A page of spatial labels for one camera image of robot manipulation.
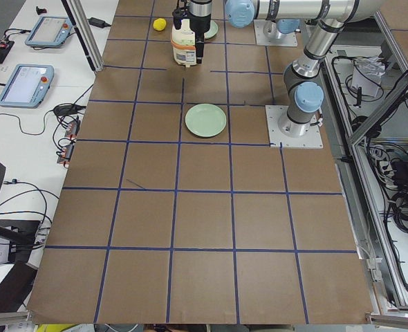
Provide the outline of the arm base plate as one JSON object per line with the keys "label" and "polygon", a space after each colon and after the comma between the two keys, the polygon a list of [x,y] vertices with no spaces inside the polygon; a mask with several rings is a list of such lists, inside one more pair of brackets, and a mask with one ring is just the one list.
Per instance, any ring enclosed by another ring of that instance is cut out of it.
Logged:
{"label": "arm base plate", "polygon": [[260,46],[296,47],[295,31],[299,25],[299,19],[254,20],[256,44]]}
{"label": "arm base plate", "polygon": [[266,105],[269,145],[276,148],[322,149],[322,137],[315,115],[306,124],[288,118],[286,105]]}

